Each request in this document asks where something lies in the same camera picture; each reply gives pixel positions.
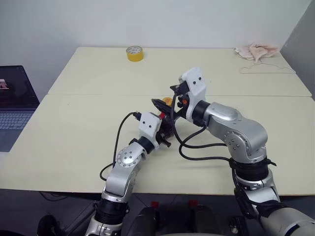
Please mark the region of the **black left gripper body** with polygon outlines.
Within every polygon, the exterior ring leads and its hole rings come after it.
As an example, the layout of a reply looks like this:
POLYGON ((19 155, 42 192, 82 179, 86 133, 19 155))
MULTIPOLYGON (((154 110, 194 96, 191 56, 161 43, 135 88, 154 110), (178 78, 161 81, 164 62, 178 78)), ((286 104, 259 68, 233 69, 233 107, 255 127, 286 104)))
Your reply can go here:
POLYGON ((166 115, 166 113, 161 113, 159 115, 159 118, 161 119, 161 125, 160 125, 160 128, 156 134, 156 140, 157 140, 159 145, 162 144, 162 142, 161 142, 162 139, 167 140, 170 137, 170 135, 166 134, 166 118, 167 117, 168 116, 166 115))

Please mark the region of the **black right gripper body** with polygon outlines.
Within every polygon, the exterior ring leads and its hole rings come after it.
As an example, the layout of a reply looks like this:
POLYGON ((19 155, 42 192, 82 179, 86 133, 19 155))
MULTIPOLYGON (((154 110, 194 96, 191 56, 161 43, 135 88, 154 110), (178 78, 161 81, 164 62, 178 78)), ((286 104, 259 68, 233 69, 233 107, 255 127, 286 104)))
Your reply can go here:
POLYGON ((178 95, 177 107, 180 108, 178 114, 185 116, 189 107, 189 87, 187 83, 181 83, 176 92, 178 95))

